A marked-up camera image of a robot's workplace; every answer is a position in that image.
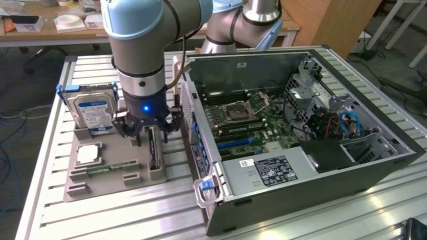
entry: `floor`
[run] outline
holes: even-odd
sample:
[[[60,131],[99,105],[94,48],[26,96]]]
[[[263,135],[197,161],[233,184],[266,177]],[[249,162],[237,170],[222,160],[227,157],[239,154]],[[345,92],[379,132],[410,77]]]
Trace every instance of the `floor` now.
[[[383,19],[385,16],[373,19],[366,29],[367,32],[375,32]],[[387,36],[387,31],[394,29],[398,24],[399,22],[397,21],[391,23],[383,34],[383,37]],[[427,36],[409,28],[405,33],[405,38],[402,38],[397,42],[393,50],[387,51],[382,47],[379,47],[379,50],[386,55],[386,59],[375,57],[370,61],[365,61],[365,63],[371,68],[375,75],[378,75],[379,77],[389,78],[418,89],[422,87],[422,85],[417,83],[418,73],[414,69],[409,68],[409,64],[426,44]],[[197,42],[193,46],[190,46],[190,48],[199,46],[201,42]],[[35,74],[27,75],[23,72],[22,65],[26,59],[38,51],[38,49],[38,47],[31,47],[30,53],[22,54],[18,48],[11,48],[8,50],[8,53],[0,57],[0,112],[15,109],[24,110],[39,105],[48,105],[54,101],[55,87],[62,74],[64,58],[58,52],[50,52],[34,65],[34,68],[36,70]],[[66,46],[64,50],[71,55],[76,56],[111,54],[109,44],[102,44],[101,50],[94,50],[90,44]],[[355,60],[358,59],[355,55],[351,55],[350,57]],[[366,66],[363,66],[359,62],[353,62],[351,65],[361,71],[367,79],[379,86],[379,82],[377,81],[377,78],[373,76]],[[427,58],[425,58],[419,63],[418,70],[427,71]],[[401,93],[398,93],[390,87],[385,88],[383,91],[403,106],[403,97]],[[411,109],[411,111],[422,113],[425,110],[425,103],[409,97],[407,107]],[[30,117],[42,116],[48,113],[48,108],[38,109],[31,112]],[[6,114],[11,115],[16,114],[16,112],[7,112]],[[427,120],[425,118],[419,116],[414,117],[422,122],[425,126],[427,126]],[[22,120],[22,118],[18,118],[11,122],[19,124]],[[22,216],[22,208],[24,207],[24,199],[27,197],[27,191],[32,180],[32,173],[38,161],[39,149],[43,141],[47,122],[47,117],[40,119],[30,119],[27,121],[26,136],[20,139],[16,145],[6,148],[8,156],[16,166],[16,171],[22,182],[23,196],[22,201],[14,206],[12,211],[0,214],[2,240],[14,239],[16,234]],[[14,130],[15,127],[0,124],[0,139],[8,136]],[[0,181],[4,178],[4,175],[6,172],[2,171]],[[14,202],[14,200],[16,199],[16,195],[18,184],[14,175],[11,174],[6,183],[0,185],[0,211],[8,206],[8,204]]]

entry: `aluminum profile table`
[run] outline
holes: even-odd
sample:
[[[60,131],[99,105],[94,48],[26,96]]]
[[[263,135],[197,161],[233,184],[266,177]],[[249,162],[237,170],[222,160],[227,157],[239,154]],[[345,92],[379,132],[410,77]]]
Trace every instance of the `aluminum profile table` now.
[[[427,148],[427,129],[334,51],[321,46],[313,48],[422,147]],[[166,54],[167,82],[173,81],[173,57],[181,54]],[[101,84],[111,81],[119,81],[119,78],[110,55],[81,56],[66,62],[62,84]],[[323,81],[337,94],[346,92],[327,74]],[[171,92],[167,99],[173,104]],[[425,155],[366,192],[227,234],[207,237],[179,132],[170,136],[170,143],[163,145],[167,183],[63,202],[74,128],[71,113],[56,97],[18,229],[19,240],[386,240],[395,239],[402,234],[407,218],[417,217],[427,223]]]

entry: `table leg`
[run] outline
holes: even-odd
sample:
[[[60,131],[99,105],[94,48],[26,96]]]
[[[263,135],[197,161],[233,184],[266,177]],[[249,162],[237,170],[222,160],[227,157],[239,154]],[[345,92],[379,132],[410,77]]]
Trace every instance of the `table leg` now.
[[[397,12],[399,11],[402,5],[403,5],[403,1],[402,1],[402,0],[398,0],[398,2],[395,3],[395,5],[394,5],[394,7],[393,7],[393,9],[391,9],[391,11],[390,11],[390,13],[389,13],[385,21],[382,22],[382,24],[381,24],[381,26],[379,26],[379,28],[378,28],[378,30],[377,30],[377,32],[375,32],[371,40],[370,40],[369,43],[367,43],[367,46],[366,46],[366,49],[367,49],[367,50],[370,50],[370,49],[374,47],[374,45],[375,45],[378,39],[381,38],[381,36],[382,36],[382,34],[383,34],[383,32],[385,32],[385,29],[386,29],[386,27],[389,26],[393,18],[395,17]]]
[[[426,55],[427,55],[427,45],[421,50],[419,54],[417,55],[414,61],[410,63],[409,67],[415,68],[417,64],[419,64],[421,60],[423,59],[423,57],[426,57]]]
[[[289,31],[287,35],[285,36],[282,47],[291,47],[294,45],[295,37],[298,31]]]
[[[417,17],[417,15],[419,14],[421,10],[423,9],[425,5],[426,5],[426,0],[422,1],[419,4],[418,4],[418,7],[414,9],[414,11],[411,12],[411,14],[407,16],[406,20],[405,20],[405,23],[402,24],[398,32],[394,34],[387,46],[386,46],[386,49],[390,50],[393,47],[394,47],[394,44],[397,43],[398,39],[401,38],[403,32],[406,31],[410,23],[413,22],[414,18]]]

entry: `cardboard box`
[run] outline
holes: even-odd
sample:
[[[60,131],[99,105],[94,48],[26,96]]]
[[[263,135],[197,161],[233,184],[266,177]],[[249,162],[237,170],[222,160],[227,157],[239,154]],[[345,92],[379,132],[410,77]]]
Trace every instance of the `cardboard box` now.
[[[46,21],[42,16],[11,16],[15,28],[19,32],[40,32]]]
[[[101,14],[89,15],[85,20],[85,25],[87,29],[105,29],[103,15]]]

